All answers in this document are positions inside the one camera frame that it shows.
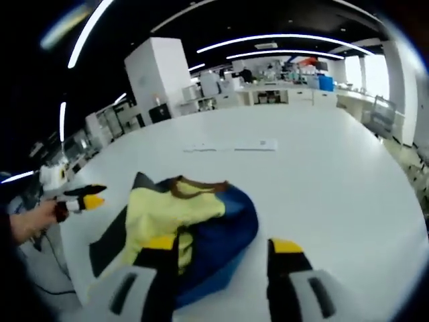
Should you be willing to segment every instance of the window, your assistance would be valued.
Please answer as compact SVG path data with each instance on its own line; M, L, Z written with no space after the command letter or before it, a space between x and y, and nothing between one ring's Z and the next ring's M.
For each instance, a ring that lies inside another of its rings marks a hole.
M367 92L389 99L389 73L384 55L365 57Z
M358 56L346 57L346 78L348 83L353 84L354 89L361 89L362 87L362 72L361 63Z

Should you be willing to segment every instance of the cable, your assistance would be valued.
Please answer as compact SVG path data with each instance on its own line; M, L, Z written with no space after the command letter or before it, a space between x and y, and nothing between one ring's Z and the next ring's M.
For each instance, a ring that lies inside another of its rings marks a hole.
M49 290L44 289L43 287L41 287L40 285L36 284L35 282L33 282L33 284L40 288L42 291L51 294L51 295L64 295L64 294L76 294L75 290L65 290L64 292L51 292Z
M58 267L60 268L61 272L62 272L62 273L63 273L63 274L68 278L68 280L69 280L69 281L72 281L72 279L69 277L69 275L66 273L66 271L62 268L62 266L61 266L61 264L60 264L60 261L59 261L59 260L58 260L58 258L56 257L55 250L54 250L54 246L52 245L52 242L51 242L51 240L50 240L50 239L49 239L49 237L48 237L48 233L47 233L47 232L45 232L44 236L45 236L45 237L46 237L46 239L48 240L49 246L51 247L52 253L53 253L54 257L55 257L55 261L56 261L56 263L58 264Z

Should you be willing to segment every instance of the brown strap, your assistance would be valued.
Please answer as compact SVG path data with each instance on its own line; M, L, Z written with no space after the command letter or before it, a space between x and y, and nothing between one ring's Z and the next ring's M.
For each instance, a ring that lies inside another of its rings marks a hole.
M210 190L198 191L197 193L186 194L186 193L183 193L182 191L179 191L179 188L178 188L179 181L189 184L190 186L194 186L196 188L210 189ZM221 191L225 191L227 187L228 187L227 181L218 182L218 183L203 183L203 182L187 179L184 176L178 176L170 180L170 191L173 196L179 199L191 199L201 195L202 193L218 193Z

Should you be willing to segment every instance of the white table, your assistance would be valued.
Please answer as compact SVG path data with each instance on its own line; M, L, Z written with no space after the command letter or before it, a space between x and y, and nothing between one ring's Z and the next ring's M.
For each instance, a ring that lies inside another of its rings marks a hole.
M183 152L189 143L278 139L277 152ZM88 245L127 202L135 173L155 182L186 175L229 180L255 203L259 234L229 287L176 312L178 321L269 321L266 241L300 244L315 269L332 274L364 316L385 321L429 257L422 211L400 166L340 109L238 107L171 119L108 146L73 184L101 183L105 206L61 225L79 299L96 282Z

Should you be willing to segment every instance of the yellow cloth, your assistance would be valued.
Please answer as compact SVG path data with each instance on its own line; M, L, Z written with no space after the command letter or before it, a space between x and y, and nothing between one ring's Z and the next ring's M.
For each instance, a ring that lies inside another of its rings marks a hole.
M177 182L181 193L191 195L200 189L185 182ZM190 199L180 199L170 191L159 193L147 188L136 188L129 196L125 228L127 239L123 261L134 263L143 246L155 245L165 249L174 240L180 226L189 226L225 214L225 205L214 193L202 193ZM179 236L179 271L190 263L192 236Z

